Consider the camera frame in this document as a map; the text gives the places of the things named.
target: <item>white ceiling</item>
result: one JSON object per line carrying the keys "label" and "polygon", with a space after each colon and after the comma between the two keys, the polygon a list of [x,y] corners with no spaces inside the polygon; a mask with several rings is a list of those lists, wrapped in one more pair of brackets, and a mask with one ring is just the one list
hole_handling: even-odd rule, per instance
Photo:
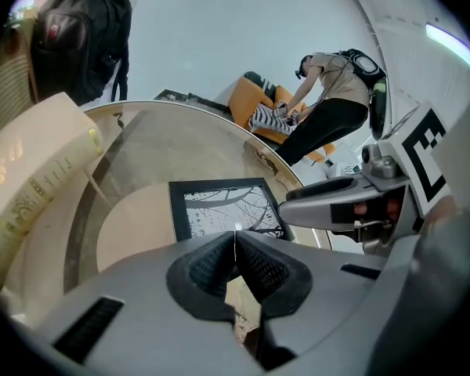
{"label": "white ceiling", "polygon": [[450,127],[470,101],[470,68],[428,39],[431,23],[470,45],[438,0],[358,0],[380,45],[389,76],[392,124],[429,100]]}

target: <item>black pants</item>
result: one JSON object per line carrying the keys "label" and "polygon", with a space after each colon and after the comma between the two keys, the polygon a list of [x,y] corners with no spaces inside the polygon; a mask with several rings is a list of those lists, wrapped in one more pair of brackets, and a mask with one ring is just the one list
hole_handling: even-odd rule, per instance
{"label": "black pants", "polygon": [[346,99],[326,99],[289,135],[276,152],[292,166],[310,152],[359,129],[367,107]]}

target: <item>beige shirt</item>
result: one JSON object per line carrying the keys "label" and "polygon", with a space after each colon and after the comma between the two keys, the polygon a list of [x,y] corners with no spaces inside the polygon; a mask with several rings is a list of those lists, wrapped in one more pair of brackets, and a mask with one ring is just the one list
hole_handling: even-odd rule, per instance
{"label": "beige shirt", "polygon": [[353,65],[347,63],[348,59],[335,54],[315,53],[313,55],[310,65],[324,69],[319,75],[324,87],[319,101],[331,98],[347,99],[369,107],[367,86],[353,73]]}

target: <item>red logo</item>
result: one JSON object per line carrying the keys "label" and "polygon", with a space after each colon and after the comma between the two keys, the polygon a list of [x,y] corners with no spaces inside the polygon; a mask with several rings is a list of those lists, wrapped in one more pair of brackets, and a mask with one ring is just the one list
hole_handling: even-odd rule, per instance
{"label": "red logo", "polygon": [[60,31],[59,25],[51,25],[51,27],[49,28],[49,33],[47,34],[47,38],[54,39],[59,33],[59,31]]}

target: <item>ceiling light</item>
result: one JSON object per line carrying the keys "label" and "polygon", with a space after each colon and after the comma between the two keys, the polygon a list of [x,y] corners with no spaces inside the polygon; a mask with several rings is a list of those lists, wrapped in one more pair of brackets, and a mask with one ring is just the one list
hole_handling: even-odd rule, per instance
{"label": "ceiling light", "polygon": [[426,24],[426,35],[460,56],[470,66],[470,48],[465,43],[456,39],[452,34],[448,34],[429,23]]}

